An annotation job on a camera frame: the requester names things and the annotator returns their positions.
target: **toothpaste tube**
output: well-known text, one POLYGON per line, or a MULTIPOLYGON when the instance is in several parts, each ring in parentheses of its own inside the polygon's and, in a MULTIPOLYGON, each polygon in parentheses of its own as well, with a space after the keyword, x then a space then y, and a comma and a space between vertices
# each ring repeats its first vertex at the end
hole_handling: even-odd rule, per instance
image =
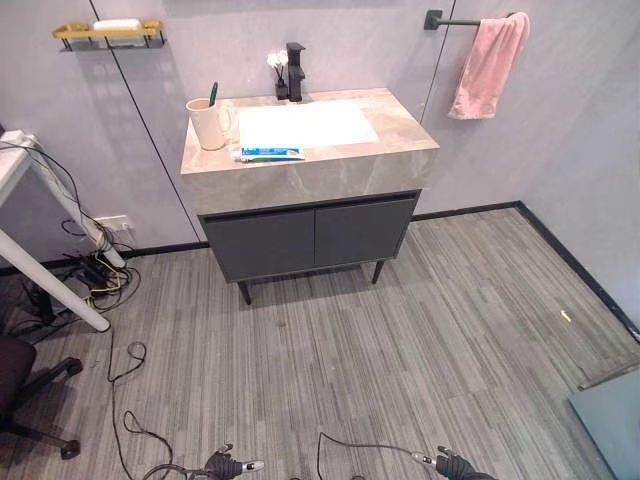
POLYGON ((240 154, 243 162, 288 162, 304 160, 301 148, 243 148, 240 154))

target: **marble countertop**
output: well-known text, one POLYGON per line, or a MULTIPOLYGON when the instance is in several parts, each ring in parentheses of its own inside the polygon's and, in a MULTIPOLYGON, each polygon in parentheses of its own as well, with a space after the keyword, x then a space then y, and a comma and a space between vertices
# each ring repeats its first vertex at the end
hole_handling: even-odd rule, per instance
MULTIPOLYGON (((219 150, 200 148, 191 122, 181 179, 197 215, 420 190, 427 186, 438 144, 386 88, 305 94, 303 103, 348 100, 357 105, 378 141, 304 148, 305 160, 242 163, 238 122, 219 150)), ((274 96, 222 99, 238 109, 292 105, 274 96)))
MULTIPOLYGON (((379 140, 373 143, 305 148, 305 162, 439 148, 435 140, 386 88, 310 93, 303 96, 302 103, 327 100, 351 100, 355 102, 378 134, 379 140)), ((277 100, 275 96, 222 99, 217 104, 222 108, 229 109, 292 105, 288 100, 277 100)), ((240 162, 233 157, 233 154, 240 150, 239 137, 238 125, 235 122, 231 130, 225 134, 226 144, 224 147, 219 150, 203 150, 200 148, 193 125, 189 121, 180 173, 188 175, 246 168, 277 168, 282 167, 284 164, 294 163, 240 162)))

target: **chair base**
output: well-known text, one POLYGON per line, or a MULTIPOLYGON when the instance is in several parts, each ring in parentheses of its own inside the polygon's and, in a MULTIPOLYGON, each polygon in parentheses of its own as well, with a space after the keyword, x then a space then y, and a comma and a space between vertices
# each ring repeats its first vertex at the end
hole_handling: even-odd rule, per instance
MULTIPOLYGON (((36 394, 38 394, 44 387, 49 385, 60 374, 66 372, 69 377, 77 375, 82 371, 82 362, 77 358, 66 358, 55 367, 44 371, 38 375, 32 382, 25 385, 18 393, 16 400, 13 403, 12 411, 17 410, 36 394)), ((77 457, 80 454, 80 442, 78 440, 63 440, 59 437, 54 437, 48 433, 34 430, 33 428, 26 427, 24 425, 17 424, 11 419, 5 419, 1 425, 2 430, 9 433, 20 435, 24 438, 29 438, 38 442, 47 443, 58 447, 60 449, 60 456, 63 460, 69 460, 77 457)))

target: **chair wheel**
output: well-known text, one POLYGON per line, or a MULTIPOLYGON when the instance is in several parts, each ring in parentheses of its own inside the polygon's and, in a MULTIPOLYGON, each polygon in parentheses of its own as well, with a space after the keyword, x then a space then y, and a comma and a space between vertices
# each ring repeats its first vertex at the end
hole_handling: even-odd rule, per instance
POLYGON ((72 363, 67 367, 67 375, 73 377, 74 375, 79 374, 83 368, 82 362, 77 358, 73 358, 72 363))
POLYGON ((80 442, 77 440, 71 440, 60 449, 60 456, 63 460, 70 460, 80 455, 80 442))

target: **black faucet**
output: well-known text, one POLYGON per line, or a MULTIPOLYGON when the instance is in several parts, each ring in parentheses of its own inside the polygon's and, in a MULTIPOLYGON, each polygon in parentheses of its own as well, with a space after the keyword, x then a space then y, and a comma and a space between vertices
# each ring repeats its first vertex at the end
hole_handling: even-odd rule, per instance
POLYGON ((306 49, 299 43, 287 43, 287 57, 289 57, 287 71, 289 72, 290 102, 302 101, 302 91, 300 90, 300 83, 304 79, 304 71, 300 68, 300 52, 302 50, 306 49))

